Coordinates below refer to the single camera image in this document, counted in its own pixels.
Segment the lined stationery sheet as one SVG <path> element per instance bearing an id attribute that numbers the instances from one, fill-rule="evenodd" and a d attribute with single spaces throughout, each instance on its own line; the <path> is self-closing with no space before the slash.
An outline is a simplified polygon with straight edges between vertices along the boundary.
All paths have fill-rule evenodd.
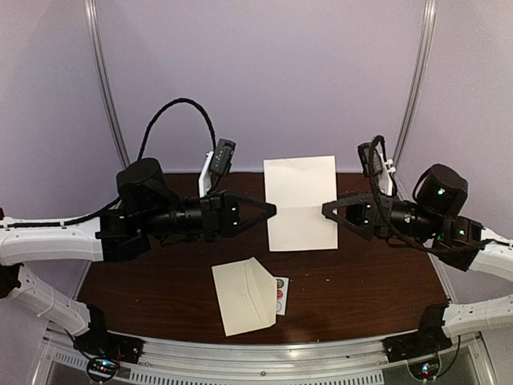
<path id="1" fill-rule="evenodd" d="M 264 161 L 265 199 L 277 208 L 268 219 L 271 252 L 338 248 L 337 223 L 322 205 L 337 199 L 334 156 Z"/>

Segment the cream envelope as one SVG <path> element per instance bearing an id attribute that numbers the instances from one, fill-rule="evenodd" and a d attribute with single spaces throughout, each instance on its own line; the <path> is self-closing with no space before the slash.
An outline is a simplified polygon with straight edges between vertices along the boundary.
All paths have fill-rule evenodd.
<path id="1" fill-rule="evenodd" d="M 212 267 L 227 337 L 262 330 L 277 321 L 277 280 L 254 257 Z"/>

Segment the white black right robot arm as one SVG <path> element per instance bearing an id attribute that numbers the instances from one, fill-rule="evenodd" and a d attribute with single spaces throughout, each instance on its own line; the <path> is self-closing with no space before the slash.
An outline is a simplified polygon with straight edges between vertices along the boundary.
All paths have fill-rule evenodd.
<path id="1" fill-rule="evenodd" d="M 382 239 L 391 247 L 429 253 L 461 271 L 512 279 L 512 241 L 481 223 L 460 215 L 468 183 L 455 170 L 434 164 L 419 178 L 414 199 L 402 201 L 371 186 L 367 194 L 350 192 L 323 204 L 325 218 L 368 241 Z M 512 325 L 512 296 L 474 302 L 428 306 L 411 336 L 410 345 L 422 355 L 442 336 L 453 338 Z"/>

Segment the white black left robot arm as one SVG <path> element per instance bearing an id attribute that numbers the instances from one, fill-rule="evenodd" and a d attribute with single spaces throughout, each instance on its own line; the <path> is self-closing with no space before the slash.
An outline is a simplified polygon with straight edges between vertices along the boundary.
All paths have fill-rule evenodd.
<path id="1" fill-rule="evenodd" d="M 20 300 L 91 348 L 98 356 L 115 349 L 103 312 L 76 302 L 39 281 L 30 261 L 131 261 L 183 235 L 214 241 L 235 237 L 273 217 L 277 208 L 229 191 L 180 198 L 167 185 L 160 162 L 143 158 L 119 172 L 118 197 L 85 217 L 48 222 L 1 217 L 1 296 Z"/>

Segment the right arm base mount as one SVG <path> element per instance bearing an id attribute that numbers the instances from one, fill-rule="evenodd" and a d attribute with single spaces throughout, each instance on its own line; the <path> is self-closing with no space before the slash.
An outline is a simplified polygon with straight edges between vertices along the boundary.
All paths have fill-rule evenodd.
<path id="1" fill-rule="evenodd" d="M 410 375 L 423 383 L 436 380 L 442 370 L 440 352 L 452 347 L 442 326 L 442 320 L 423 319 L 416 331 L 385 338 L 388 362 L 406 361 Z"/>

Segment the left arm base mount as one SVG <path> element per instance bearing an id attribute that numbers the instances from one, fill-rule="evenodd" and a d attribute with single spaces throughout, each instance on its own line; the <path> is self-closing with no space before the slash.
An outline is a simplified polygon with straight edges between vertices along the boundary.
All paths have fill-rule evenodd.
<path id="1" fill-rule="evenodd" d="M 89 330 L 80 336 L 66 331 L 73 347 L 86 359 L 86 374 L 94 383 L 112 380 L 122 363 L 137 364 L 143 350 L 141 338 Z"/>

